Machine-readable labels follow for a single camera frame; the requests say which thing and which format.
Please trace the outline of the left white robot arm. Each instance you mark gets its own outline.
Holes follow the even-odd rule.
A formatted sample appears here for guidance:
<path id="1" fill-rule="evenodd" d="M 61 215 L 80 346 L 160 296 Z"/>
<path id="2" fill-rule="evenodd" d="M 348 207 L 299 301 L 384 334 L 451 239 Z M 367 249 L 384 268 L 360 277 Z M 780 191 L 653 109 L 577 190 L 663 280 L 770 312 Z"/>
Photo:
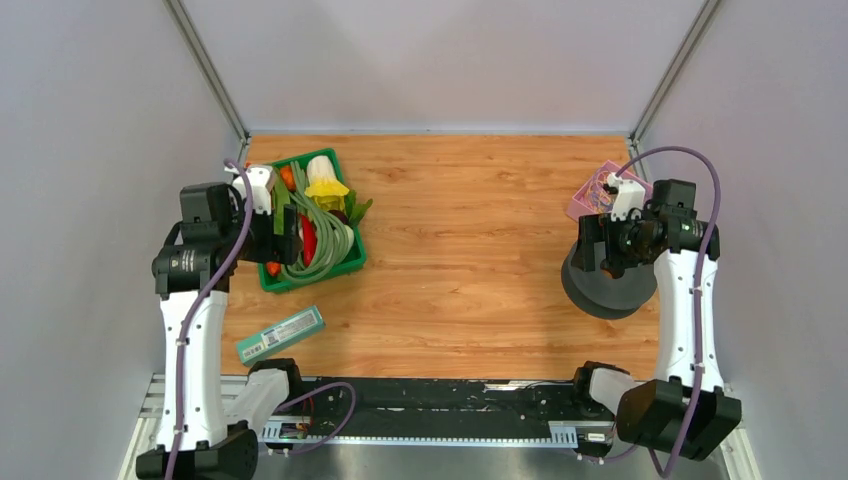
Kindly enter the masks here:
<path id="1" fill-rule="evenodd" d="M 152 262 L 166 334 L 164 405 L 150 450 L 135 459 L 140 479 L 250 479 L 259 435 L 277 410 L 294 414 L 306 389 L 291 359 L 260 360 L 225 406 L 221 336 L 237 261 L 272 259 L 273 190 L 205 183 L 180 192 L 182 218 Z"/>

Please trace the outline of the dark grey cable spool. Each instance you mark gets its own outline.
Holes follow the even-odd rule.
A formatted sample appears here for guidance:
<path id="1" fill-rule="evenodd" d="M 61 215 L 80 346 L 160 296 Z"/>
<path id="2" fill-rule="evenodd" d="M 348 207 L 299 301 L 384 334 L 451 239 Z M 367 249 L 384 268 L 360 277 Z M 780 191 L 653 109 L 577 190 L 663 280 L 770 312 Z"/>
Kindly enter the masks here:
<path id="1" fill-rule="evenodd" d="M 571 265 L 576 253 L 573 244 L 561 267 L 561 283 L 572 303 L 596 318 L 618 320 L 637 312 L 657 290 L 650 265 L 627 269 L 619 278 L 603 270 L 585 272 Z"/>

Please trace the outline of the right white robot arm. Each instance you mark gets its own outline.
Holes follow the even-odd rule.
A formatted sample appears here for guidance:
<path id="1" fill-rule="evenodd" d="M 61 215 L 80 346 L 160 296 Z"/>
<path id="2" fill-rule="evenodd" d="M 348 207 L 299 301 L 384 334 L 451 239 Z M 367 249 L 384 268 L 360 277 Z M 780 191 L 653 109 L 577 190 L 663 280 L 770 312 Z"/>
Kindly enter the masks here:
<path id="1" fill-rule="evenodd" d="M 610 211 L 584 215 L 561 268 L 571 301 L 616 320 L 660 300 L 653 377 L 588 361 L 574 375 L 572 409 L 586 419 L 610 412 L 619 437 L 673 458 L 701 461 L 738 426 L 742 407 L 725 393 L 716 360 L 713 287 L 719 232 L 694 208 L 696 187 L 659 180 L 651 189 L 611 174 Z"/>

